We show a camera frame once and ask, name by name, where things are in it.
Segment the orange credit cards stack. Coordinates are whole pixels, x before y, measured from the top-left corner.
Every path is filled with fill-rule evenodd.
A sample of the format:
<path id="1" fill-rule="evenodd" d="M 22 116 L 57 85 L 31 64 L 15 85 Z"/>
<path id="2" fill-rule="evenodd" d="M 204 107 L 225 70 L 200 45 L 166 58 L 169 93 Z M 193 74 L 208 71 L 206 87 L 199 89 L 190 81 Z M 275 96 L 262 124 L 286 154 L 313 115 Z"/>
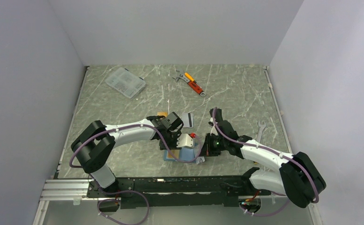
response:
<path id="1" fill-rule="evenodd" d="M 158 112 L 157 113 L 157 117 L 159 118 L 165 118 L 168 116 L 168 113 L 167 112 Z"/>

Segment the silver grey card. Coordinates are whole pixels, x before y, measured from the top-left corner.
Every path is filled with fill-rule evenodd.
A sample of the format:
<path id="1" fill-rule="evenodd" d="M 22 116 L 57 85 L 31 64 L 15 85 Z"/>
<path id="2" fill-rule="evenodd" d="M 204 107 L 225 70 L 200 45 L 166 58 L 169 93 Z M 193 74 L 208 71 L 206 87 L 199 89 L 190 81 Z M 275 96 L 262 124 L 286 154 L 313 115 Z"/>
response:
<path id="1" fill-rule="evenodd" d="M 190 112 L 184 112 L 180 116 L 183 121 L 183 128 L 193 128 L 193 114 Z"/>

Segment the blue card holder wallet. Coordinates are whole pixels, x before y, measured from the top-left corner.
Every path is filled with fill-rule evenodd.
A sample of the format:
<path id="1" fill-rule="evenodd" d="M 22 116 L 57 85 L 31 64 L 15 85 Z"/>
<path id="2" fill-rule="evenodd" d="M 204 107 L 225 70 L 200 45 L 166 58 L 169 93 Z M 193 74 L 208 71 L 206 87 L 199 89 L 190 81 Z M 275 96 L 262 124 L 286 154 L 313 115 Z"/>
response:
<path id="1" fill-rule="evenodd" d="M 179 150 L 171 150 L 171 152 L 180 160 L 183 161 L 190 161 L 192 159 L 194 159 L 197 155 L 199 151 L 199 145 L 195 145 L 195 147 L 193 149 L 191 148 L 181 148 Z M 164 151 L 164 155 L 163 155 L 163 160 L 164 161 L 173 161 L 176 162 L 176 159 L 174 159 L 171 154 L 168 151 Z"/>

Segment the single orange credit card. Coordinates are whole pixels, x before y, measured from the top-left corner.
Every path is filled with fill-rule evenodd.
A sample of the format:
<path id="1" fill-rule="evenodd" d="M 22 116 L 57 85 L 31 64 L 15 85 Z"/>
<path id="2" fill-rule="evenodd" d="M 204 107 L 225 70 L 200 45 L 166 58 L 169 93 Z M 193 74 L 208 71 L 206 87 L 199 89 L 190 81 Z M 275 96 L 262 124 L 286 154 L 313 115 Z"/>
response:
<path id="1" fill-rule="evenodd" d="M 170 160 L 179 159 L 180 150 L 171 150 L 170 152 L 167 152 L 166 158 Z"/>

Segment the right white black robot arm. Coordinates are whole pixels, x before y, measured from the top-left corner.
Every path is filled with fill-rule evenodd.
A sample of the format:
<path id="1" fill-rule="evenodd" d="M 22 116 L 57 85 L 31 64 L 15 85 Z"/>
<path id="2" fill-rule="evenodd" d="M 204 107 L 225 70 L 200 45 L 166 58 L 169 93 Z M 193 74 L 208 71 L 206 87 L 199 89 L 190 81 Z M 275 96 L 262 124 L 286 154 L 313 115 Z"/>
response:
<path id="1" fill-rule="evenodd" d="M 219 156 L 222 151 L 227 151 L 232 156 L 263 166 L 262 169 L 252 167 L 241 176 L 244 193 L 275 192 L 288 197 L 300 208 L 319 201 L 319 194 L 327 185 L 307 154 L 278 151 L 249 136 L 239 136 L 226 120 L 210 120 L 209 124 L 212 130 L 206 134 L 201 150 L 204 156 Z"/>

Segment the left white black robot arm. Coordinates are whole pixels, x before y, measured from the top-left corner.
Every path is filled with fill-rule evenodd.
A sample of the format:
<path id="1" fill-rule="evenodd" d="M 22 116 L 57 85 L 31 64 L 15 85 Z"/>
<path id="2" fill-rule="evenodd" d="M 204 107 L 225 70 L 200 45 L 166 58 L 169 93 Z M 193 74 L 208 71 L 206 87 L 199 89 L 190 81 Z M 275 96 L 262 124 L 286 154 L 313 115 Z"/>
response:
<path id="1" fill-rule="evenodd" d="M 75 168 L 73 160 L 77 159 L 78 167 L 96 180 L 99 191 L 111 197 L 119 190 L 119 182 L 106 163 L 111 151 L 128 143 L 148 140 L 158 140 L 162 150 L 175 148 L 183 125 L 174 112 L 123 125 L 105 125 L 96 120 L 71 144 L 73 155 L 69 165 Z"/>

